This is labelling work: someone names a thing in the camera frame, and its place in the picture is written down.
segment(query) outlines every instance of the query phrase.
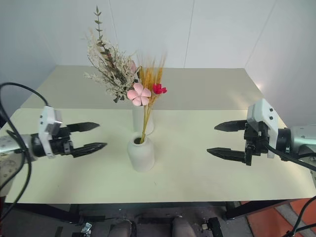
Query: flower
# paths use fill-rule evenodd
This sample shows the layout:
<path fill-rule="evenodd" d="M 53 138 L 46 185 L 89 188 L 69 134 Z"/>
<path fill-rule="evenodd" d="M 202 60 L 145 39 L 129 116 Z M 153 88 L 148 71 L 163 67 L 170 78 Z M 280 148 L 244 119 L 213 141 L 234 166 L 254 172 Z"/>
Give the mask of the flower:
<path fill-rule="evenodd" d="M 134 63 L 134 61 L 132 61 L 131 65 L 130 65 L 130 70 L 132 71 L 132 73 L 136 73 L 137 67 L 136 64 Z"/>
<path fill-rule="evenodd" d="M 135 106 L 148 105 L 152 93 L 147 88 L 144 88 L 141 83 L 134 83 L 135 90 L 129 90 L 127 97 L 133 102 Z"/>
<path fill-rule="evenodd" d="M 160 94 L 164 94 L 167 92 L 166 87 L 162 88 L 161 84 L 154 84 L 153 85 L 153 91 L 155 94 L 160 95 Z"/>

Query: vase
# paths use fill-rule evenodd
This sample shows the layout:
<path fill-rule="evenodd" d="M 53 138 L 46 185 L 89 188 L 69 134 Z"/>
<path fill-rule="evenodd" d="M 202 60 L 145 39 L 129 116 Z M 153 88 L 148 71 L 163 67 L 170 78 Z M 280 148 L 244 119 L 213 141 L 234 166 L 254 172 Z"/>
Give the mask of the vase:
<path fill-rule="evenodd" d="M 127 145 L 127 153 L 133 168 L 139 172 L 150 170 L 155 164 L 154 145 L 145 136 L 142 144 L 139 144 L 142 135 L 135 133 Z"/>
<path fill-rule="evenodd" d="M 143 132 L 143 126 L 144 126 L 144 106 L 133 106 L 133 126 L 134 126 L 134 132 Z M 153 121 L 153 113 L 150 114 L 145 134 L 149 135 L 154 130 L 154 121 Z"/>

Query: bouquet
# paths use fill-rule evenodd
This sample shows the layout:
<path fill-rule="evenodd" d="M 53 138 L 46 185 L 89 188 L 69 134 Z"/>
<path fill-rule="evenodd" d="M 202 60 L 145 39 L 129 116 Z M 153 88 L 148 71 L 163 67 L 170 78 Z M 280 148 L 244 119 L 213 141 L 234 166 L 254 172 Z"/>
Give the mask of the bouquet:
<path fill-rule="evenodd" d="M 125 56 L 125 53 L 119 51 L 116 45 L 112 45 L 103 37 L 101 34 L 103 30 L 100 28 L 102 22 L 99 20 L 101 12 L 98 7 L 94 14 L 97 17 L 95 23 L 97 24 L 98 39 L 90 30 L 87 56 L 101 74 L 85 73 L 84 76 L 106 87 L 106 92 L 115 96 L 114 102 L 117 103 L 118 100 L 124 100 L 133 84 L 138 82 L 139 68 L 136 68 L 131 55 Z"/>
<path fill-rule="evenodd" d="M 161 94 L 167 92 L 167 89 L 161 86 L 165 59 L 161 60 L 158 68 L 155 68 L 155 61 L 145 69 L 141 66 L 136 67 L 131 55 L 125 56 L 124 52 L 121 52 L 116 45 L 112 45 L 101 34 L 103 30 L 100 28 L 102 22 L 99 20 L 101 12 L 98 7 L 94 14 L 97 17 L 95 23 L 97 24 L 98 39 L 91 30 L 87 56 L 101 74 L 85 73 L 84 76 L 106 87 L 106 91 L 115 96 L 115 103 L 127 97 L 135 106 L 144 106 L 141 144 L 145 139 L 145 131 L 153 105 Z"/>
<path fill-rule="evenodd" d="M 134 83 L 132 90 L 127 92 L 127 97 L 135 106 L 144 106 L 144 125 L 140 144 L 145 140 L 145 131 L 155 101 L 164 93 L 167 92 L 166 87 L 162 88 L 161 78 L 164 59 L 159 67 L 155 69 L 155 62 L 151 66 L 139 70 L 140 82 Z"/>

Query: white tabletop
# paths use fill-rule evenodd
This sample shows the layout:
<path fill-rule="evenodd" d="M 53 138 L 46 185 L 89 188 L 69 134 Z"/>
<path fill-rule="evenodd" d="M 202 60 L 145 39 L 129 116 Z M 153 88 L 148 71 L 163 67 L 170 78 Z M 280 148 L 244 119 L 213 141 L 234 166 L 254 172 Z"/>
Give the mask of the white tabletop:
<path fill-rule="evenodd" d="M 21 134 L 34 133 L 41 109 L 19 109 L 12 121 Z M 65 124 L 92 121 L 101 127 L 73 133 L 74 146 L 108 145 L 93 154 L 56 156 L 33 162 L 22 203 L 132 203 L 233 201 L 309 198 L 316 195 L 309 170 L 279 157 L 253 157 L 252 166 L 212 156 L 207 148 L 244 149 L 243 132 L 221 132 L 214 126 L 245 119 L 240 110 L 154 111 L 152 170 L 133 170 L 126 147 L 132 131 L 130 110 L 61 109 Z M 5 134 L 7 125 L 0 131 Z M 27 166 L 17 175 L 6 201 L 12 202 L 25 181 Z"/>

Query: black metal frame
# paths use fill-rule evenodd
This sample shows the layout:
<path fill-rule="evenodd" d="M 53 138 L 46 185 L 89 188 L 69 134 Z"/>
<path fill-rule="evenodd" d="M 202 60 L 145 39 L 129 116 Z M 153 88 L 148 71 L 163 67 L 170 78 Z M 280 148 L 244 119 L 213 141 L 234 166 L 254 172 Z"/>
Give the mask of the black metal frame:
<path fill-rule="evenodd" d="M 17 203 L 14 208 L 75 225 L 81 225 L 84 222 L 103 222 L 106 220 L 105 216 L 84 216 L 79 214 L 78 204 L 72 204 L 69 211 L 65 211 L 47 204 Z"/>
<path fill-rule="evenodd" d="M 226 212 L 223 217 L 227 220 L 233 220 L 236 217 L 249 215 L 278 205 L 289 203 L 291 200 L 260 200 L 250 201 L 238 207 L 235 207 L 234 202 L 153 202 L 153 203 L 109 203 L 109 204 L 88 204 L 92 209 L 98 205 L 104 208 L 168 208 L 168 207 L 185 207 L 185 206 L 212 206 L 226 207 Z M 69 211 L 47 205 L 47 204 L 25 204 L 18 203 L 15 208 L 23 211 L 32 212 L 35 214 L 51 217 L 63 222 L 81 225 L 84 222 L 102 222 L 105 216 L 84 216 L 79 213 L 80 204 L 71 204 Z"/>
<path fill-rule="evenodd" d="M 262 200 L 262 201 L 249 201 L 243 205 L 235 207 L 233 202 L 226 203 L 226 212 L 224 218 L 227 220 L 233 220 L 236 217 L 253 214 L 272 207 L 280 206 L 291 202 L 290 199 L 282 200 Z"/>
<path fill-rule="evenodd" d="M 212 231 L 213 237 L 223 237 L 221 230 L 221 224 L 217 217 L 209 218 L 207 222 L 207 227 Z"/>

